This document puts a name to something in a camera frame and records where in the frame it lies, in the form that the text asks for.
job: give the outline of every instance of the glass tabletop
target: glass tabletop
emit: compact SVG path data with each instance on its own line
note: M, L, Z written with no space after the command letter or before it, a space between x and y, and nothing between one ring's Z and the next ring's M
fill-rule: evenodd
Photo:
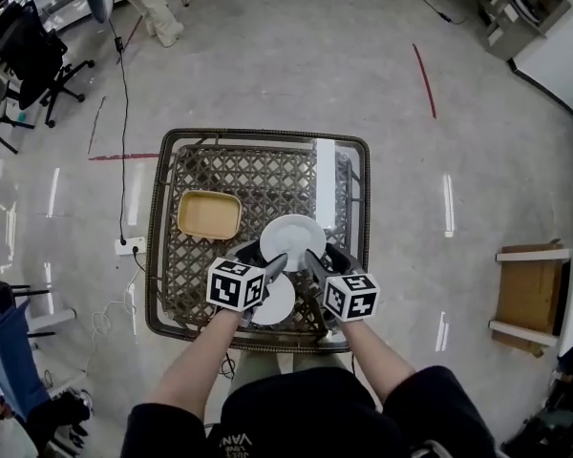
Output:
M370 156L357 137L285 131L180 129L162 141L151 205L146 321L154 332L195 339L215 313L205 301L207 268L286 214L315 219L328 242L349 250L367 269ZM229 240L187 236L178 227L180 198L206 190L242 204ZM232 347L284 352L339 352L349 347L326 324L320 289L308 272L288 273L296 293L290 316L241 328Z

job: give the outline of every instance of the gray concrete floor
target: gray concrete floor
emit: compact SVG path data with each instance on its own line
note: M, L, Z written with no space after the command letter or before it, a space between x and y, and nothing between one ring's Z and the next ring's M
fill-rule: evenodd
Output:
M555 355L536 360L490 339L503 244L573 242L573 118L484 51L473 0L198 0L171 6L185 25L170 49L141 26L125 54L130 95L128 153L159 151L175 127L301 130L357 135L371 146L371 271L384 287L371 325L417 367L449 366L499 440L541 405ZM117 31L137 20L115 11ZM73 62L95 59L61 98L57 126L14 133L21 154L4 159L0 204L16 211L13 251L0 213L0 278L42 284L50 266L53 304L78 319L43 351L83 367L92 314L120 300L135 273L117 259L124 95L110 30L89 21L64 35ZM412 44L435 98L431 117ZM94 141L90 137L97 108ZM153 158L128 160L128 188L141 175L135 225L145 236ZM50 197L57 174L53 215ZM443 176L450 175L456 231L444 236ZM135 208L127 198L128 210ZM85 386L95 397L86 454L117 456L126 417L184 348L145 325L142 277L134 319L119 306L112 332L97 338ZM450 334L435 352L441 312ZM207 421L218 419L227 380L217 381Z

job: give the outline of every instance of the white cable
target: white cable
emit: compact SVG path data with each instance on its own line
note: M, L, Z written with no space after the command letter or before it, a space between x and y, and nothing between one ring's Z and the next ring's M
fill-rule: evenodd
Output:
M136 270L136 273L134 274L134 276L132 277L130 282L125 287L125 290L123 290L122 300L110 301L106 304L106 306L104 307L104 310L102 310L100 312L94 312L92 314L92 328L94 329L94 334L92 335L92 342L94 343L94 349L92 350L91 354L89 355L89 358L87 359L87 363L85 364L85 374L87 374L87 375L89 374L89 372L88 372L89 363L97 351L96 335L100 335L102 338L106 338L108 336L108 333L111 330L111 327L112 327L111 319L107 315L108 309L111 307L111 305L117 305L120 303L123 305L125 312L127 312L130 316L136 315L136 306L130 302L127 302L125 300L125 297L129 293L130 287L132 286L132 283L134 283L134 280L138 276L138 273L140 273L140 269Z

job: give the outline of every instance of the white table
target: white table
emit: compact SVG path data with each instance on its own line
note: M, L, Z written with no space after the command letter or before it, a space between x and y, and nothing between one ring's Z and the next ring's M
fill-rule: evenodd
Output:
M488 326L498 332L516 336L546 346L557 346L561 357L573 347L573 249L555 249L550 251L533 251L530 253L498 253L497 261L537 261L537 260L571 260L569 289L559 337L540 331L532 331L512 324L490 321Z

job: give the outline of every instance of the yellow container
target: yellow container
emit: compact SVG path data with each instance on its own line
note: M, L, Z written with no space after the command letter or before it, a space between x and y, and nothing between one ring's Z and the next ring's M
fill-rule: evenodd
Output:
M231 239L240 229L242 204L221 192L194 190L180 198L179 229L189 236Z

